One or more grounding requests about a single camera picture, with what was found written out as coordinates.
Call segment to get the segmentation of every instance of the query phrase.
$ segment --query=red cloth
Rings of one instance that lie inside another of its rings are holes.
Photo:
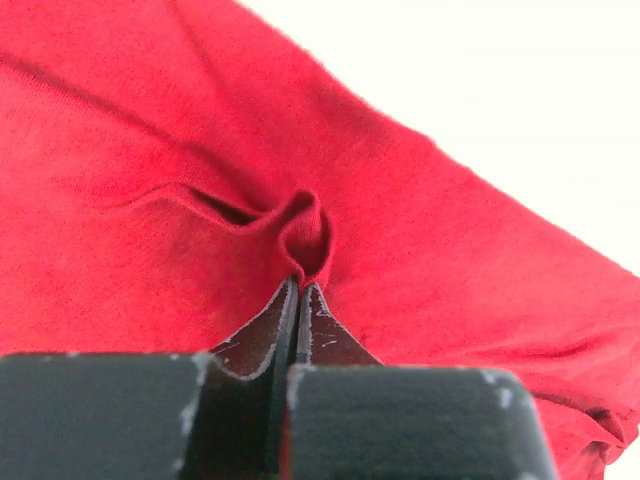
[[[637,435],[640,280],[227,0],[3,2],[0,168],[1,353],[210,348],[297,273],[389,364],[519,375],[565,480]]]

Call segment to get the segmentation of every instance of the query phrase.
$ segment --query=red fabric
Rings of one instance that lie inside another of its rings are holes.
[[[297,273],[389,364],[519,375],[565,480],[637,435],[640,280],[227,0],[3,2],[0,168],[2,353],[210,348]]]

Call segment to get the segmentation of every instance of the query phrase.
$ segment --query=white surface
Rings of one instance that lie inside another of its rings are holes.
[[[640,274],[640,2],[243,3],[374,107]],[[640,442],[606,474],[638,479]]]

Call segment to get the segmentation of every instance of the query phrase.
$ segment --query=white background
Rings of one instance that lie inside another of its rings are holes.
[[[242,3],[374,107],[640,274],[640,2]],[[606,474],[638,479],[640,441]]]

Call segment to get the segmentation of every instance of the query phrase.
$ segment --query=red t-shirt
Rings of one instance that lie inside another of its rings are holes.
[[[4,2],[0,353],[195,351],[319,281],[388,364],[506,368],[565,480],[640,421],[640,280],[228,0]]]

